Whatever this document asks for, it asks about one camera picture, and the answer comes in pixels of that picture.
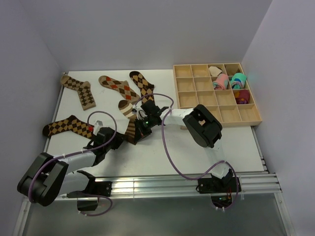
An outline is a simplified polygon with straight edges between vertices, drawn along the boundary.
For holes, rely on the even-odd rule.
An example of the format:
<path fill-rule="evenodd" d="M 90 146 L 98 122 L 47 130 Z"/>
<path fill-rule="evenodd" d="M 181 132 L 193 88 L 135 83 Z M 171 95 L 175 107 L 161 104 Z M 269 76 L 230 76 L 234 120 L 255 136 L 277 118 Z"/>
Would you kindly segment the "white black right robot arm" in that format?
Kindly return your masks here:
<path fill-rule="evenodd" d="M 197 105 L 190 109 L 173 109 L 170 107 L 159 108 L 153 101 L 147 101 L 141 106 L 143 117 L 135 119 L 135 129 L 142 137 L 148 136 L 152 128 L 161 126 L 161 137 L 166 156 L 173 169 L 183 178 L 198 180 L 205 175 L 211 175 L 211 186 L 217 191 L 225 191 L 236 177 L 234 168 L 227 162 L 222 150 L 222 125 L 207 110 L 204 105 Z M 184 126 L 189 131 L 192 139 L 202 148 L 212 162 L 212 166 L 200 176 L 192 178 L 184 175 L 175 166 L 167 149 L 164 128 L 166 125 Z"/>

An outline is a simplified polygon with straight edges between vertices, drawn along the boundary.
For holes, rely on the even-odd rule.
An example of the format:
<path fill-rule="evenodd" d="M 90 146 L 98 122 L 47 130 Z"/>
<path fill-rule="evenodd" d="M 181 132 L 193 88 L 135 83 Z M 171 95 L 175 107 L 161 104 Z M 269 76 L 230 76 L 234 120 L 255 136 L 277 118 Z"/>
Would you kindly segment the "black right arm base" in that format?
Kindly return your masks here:
<path fill-rule="evenodd" d="M 227 175 L 223 178 L 211 177 L 201 178 L 198 180 L 196 191 L 199 194 L 219 194 L 220 196 L 211 197 L 211 201 L 215 207 L 228 207 L 233 203 L 232 194 L 241 191 L 239 178 L 229 169 Z"/>

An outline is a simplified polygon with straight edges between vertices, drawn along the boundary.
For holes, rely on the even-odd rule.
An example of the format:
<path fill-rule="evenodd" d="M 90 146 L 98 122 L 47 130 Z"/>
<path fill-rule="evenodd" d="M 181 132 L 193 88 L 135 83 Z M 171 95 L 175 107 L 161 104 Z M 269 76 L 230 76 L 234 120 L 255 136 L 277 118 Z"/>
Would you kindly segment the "brown tan striped sock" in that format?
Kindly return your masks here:
<path fill-rule="evenodd" d="M 118 103 L 118 108 L 120 112 L 128 119 L 128 125 L 125 131 L 126 140 L 136 145 L 135 137 L 136 137 L 136 129 L 135 129 L 135 119 L 137 118 L 136 114 L 133 113 L 133 105 L 127 100 L 121 100 Z"/>

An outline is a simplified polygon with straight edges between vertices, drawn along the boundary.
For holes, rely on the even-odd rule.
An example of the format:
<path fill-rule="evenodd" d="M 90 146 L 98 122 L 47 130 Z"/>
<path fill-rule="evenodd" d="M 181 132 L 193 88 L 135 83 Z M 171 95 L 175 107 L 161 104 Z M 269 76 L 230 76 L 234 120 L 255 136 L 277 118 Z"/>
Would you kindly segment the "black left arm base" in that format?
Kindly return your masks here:
<path fill-rule="evenodd" d="M 95 211 L 98 207 L 99 199 L 104 197 L 111 196 L 112 190 L 112 183 L 111 181 L 100 181 L 95 182 L 91 189 L 84 190 L 84 191 L 75 191 L 68 193 L 66 196 L 68 198 L 87 198 L 92 197 L 96 198 L 96 200 L 78 200 L 77 201 L 77 209 L 79 211 Z"/>

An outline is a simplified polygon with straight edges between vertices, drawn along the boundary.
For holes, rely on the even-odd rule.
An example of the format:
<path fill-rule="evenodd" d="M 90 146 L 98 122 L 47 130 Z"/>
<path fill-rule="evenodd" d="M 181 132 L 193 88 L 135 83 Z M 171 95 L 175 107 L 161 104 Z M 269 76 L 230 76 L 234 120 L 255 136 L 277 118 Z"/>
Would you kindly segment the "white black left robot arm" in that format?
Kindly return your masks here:
<path fill-rule="evenodd" d="M 98 165 L 110 150 L 118 149 L 125 140 L 124 134 L 102 127 L 80 151 L 60 156 L 43 152 L 23 175 L 17 190 L 31 202 L 44 207 L 63 194 L 108 197 L 110 194 L 106 187 L 98 184 L 96 178 L 83 168 Z"/>

